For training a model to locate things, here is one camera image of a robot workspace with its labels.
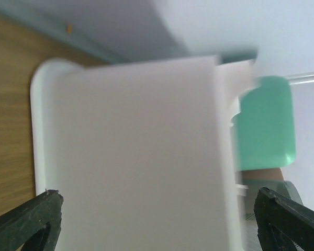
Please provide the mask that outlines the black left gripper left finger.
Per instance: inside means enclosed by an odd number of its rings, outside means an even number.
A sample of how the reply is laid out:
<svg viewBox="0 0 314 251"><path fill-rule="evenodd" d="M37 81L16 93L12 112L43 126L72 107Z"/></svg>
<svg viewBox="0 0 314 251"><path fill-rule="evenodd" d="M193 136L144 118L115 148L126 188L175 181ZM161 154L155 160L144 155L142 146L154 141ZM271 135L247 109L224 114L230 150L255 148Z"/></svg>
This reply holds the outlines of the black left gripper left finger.
<svg viewBox="0 0 314 251"><path fill-rule="evenodd" d="M0 216L0 250L55 250L63 197L47 190Z"/></svg>

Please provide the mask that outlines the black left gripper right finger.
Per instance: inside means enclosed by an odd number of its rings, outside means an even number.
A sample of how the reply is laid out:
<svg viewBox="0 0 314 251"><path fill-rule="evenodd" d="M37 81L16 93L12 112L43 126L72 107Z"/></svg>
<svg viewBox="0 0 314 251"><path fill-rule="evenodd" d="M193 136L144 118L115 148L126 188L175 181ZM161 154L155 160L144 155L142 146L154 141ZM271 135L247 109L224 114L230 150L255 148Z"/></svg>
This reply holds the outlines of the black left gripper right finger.
<svg viewBox="0 0 314 251"><path fill-rule="evenodd" d="M314 250L314 211L272 189L259 189L254 204L262 250Z"/></svg>

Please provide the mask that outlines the salmon pink plastic bin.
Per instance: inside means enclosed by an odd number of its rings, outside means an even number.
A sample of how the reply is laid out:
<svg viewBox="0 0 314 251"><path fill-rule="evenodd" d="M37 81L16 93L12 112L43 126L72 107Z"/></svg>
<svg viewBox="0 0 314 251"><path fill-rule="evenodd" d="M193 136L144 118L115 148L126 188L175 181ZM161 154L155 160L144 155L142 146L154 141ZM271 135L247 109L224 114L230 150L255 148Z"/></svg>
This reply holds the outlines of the salmon pink plastic bin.
<svg viewBox="0 0 314 251"><path fill-rule="evenodd" d="M280 168L242 171L241 176L242 176L242 179L284 181L284 177Z"/></svg>

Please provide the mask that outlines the green plastic bin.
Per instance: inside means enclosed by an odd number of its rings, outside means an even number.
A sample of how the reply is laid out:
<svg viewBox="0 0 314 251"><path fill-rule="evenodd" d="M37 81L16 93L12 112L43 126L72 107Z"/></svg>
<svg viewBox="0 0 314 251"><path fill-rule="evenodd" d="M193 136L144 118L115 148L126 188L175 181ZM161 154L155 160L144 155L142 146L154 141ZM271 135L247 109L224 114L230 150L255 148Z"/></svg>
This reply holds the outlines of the green plastic bin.
<svg viewBox="0 0 314 251"><path fill-rule="evenodd" d="M258 87L240 100L234 119L239 169L280 168L296 159L291 87L280 76L258 78Z"/></svg>

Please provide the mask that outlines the white plastic tub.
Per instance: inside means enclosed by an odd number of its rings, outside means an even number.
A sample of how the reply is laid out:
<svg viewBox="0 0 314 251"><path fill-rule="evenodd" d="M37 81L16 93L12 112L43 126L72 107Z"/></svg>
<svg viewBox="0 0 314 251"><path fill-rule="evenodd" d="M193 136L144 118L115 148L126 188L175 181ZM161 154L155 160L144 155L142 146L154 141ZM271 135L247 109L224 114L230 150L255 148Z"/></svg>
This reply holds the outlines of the white plastic tub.
<svg viewBox="0 0 314 251"><path fill-rule="evenodd" d="M30 87L36 192L63 196L57 250L244 250L232 119L252 60L83 67Z"/></svg>

